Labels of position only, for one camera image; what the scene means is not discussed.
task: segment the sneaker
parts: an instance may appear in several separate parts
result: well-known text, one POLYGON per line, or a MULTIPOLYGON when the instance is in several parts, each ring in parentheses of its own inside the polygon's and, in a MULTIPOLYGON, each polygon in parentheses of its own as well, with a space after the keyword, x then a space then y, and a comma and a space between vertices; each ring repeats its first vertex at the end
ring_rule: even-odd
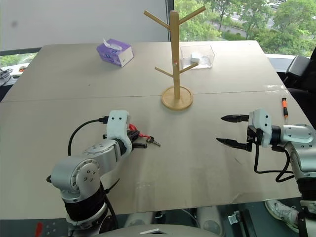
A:
POLYGON ((279 202, 278 200, 268 200, 265 201, 265 206, 267 211, 277 220, 284 221, 286 225, 298 233, 298 222, 297 215, 298 211, 295 210, 295 207, 289 207, 279 202))

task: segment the orange screwdriver handle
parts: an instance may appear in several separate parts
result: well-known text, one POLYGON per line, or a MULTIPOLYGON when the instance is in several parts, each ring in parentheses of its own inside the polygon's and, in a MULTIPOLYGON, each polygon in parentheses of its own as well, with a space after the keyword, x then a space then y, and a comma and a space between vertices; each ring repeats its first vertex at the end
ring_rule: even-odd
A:
POLYGON ((287 112, 287 101, 286 98, 282 98, 282 106, 283 106, 283 115, 284 117, 288 117, 288 112, 287 112))

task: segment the purple tissue box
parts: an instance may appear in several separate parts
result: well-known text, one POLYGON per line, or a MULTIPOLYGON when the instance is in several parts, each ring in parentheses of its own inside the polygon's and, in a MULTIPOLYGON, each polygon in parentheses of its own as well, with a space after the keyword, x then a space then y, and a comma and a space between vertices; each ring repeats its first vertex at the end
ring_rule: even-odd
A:
POLYGON ((115 39, 109 39, 100 44, 97 51, 103 61, 120 67, 124 67, 134 57, 132 46, 115 39))

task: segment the keys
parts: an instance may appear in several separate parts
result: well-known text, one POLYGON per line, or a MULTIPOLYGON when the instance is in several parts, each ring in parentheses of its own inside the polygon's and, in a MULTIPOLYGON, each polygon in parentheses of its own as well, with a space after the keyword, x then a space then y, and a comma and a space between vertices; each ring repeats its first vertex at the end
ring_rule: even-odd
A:
POLYGON ((154 137, 152 137, 152 136, 150 136, 150 138, 147 138, 146 142, 153 143, 153 144, 155 144, 156 146, 159 146, 159 147, 161 146, 160 143, 156 142, 154 137))

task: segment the transparent container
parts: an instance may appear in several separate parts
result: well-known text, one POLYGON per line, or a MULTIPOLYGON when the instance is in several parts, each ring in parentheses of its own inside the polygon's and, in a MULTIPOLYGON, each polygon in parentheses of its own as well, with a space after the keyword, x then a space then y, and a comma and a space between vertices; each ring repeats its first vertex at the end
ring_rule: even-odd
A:
POLYGON ((191 64, 198 62, 198 65, 192 69, 202 69, 213 67, 215 54, 210 45, 196 45, 181 47, 181 64, 186 68, 191 64))

